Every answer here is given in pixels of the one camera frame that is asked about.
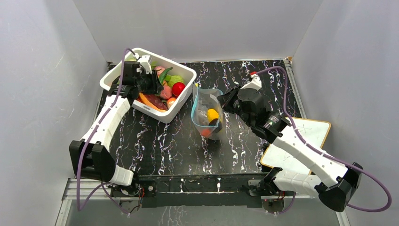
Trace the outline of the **yellow mango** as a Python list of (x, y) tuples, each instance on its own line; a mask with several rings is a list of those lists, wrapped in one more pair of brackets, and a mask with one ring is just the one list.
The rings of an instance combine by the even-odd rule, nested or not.
[(219, 113), (215, 109), (208, 109), (207, 111), (207, 120), (208, 122), (212, 122), (213, 120), (218, 120), (219, 119)]

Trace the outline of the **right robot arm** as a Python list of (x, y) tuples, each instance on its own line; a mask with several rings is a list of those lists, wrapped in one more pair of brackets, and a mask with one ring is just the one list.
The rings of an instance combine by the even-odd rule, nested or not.
[(289, 120), (272, 111), (265, 96), (256, 89), (234, 87), (217, 97), (224, 112), (237, 114), (252, 132), (268, 143), (283, 149), (313, 172), (301, 174), (283, 168), (270, 171), (264, 178), (265, 190), (271, 195), (293, 191), (318, 197), (336, 212), (342, 212), (358, 189), (362, 166), (346, 166), (329, 154), (316, 153), (294, 133)]

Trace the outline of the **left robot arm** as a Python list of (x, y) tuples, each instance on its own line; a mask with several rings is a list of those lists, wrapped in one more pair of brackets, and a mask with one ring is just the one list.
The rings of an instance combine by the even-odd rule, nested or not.
[(133, 102), (141, 94), (158, 94), (163, 87), (157, 72), (142, 57), (120, 66), (121, 74), (112, 81), (101, 112), (88, 132), (71, 142), (69, 152), (78, 178), (121, 185), (127, 195), (135, 196), (141, 184), (134, 179), (133, 171), (117, 165), (109, 152), (110, 142)]

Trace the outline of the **dark purple eggplant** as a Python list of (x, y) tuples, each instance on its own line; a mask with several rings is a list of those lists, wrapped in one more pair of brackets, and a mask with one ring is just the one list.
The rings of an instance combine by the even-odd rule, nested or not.
[(219, 119), (213, 119), (209, 124), (211, 128), (213, 128), (213, 133), (219, 133), (223, 129), (223, 125)]

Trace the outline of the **clear zip top bag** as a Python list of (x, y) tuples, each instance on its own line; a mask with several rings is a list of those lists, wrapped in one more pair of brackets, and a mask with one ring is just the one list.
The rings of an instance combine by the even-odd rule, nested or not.
[(219, 89), (202, 89), (197, 83), (193, 85), (191, 120), (204, 138), (220, 140), (222, 137), (223, 111), (217, 99), (222, 94)]

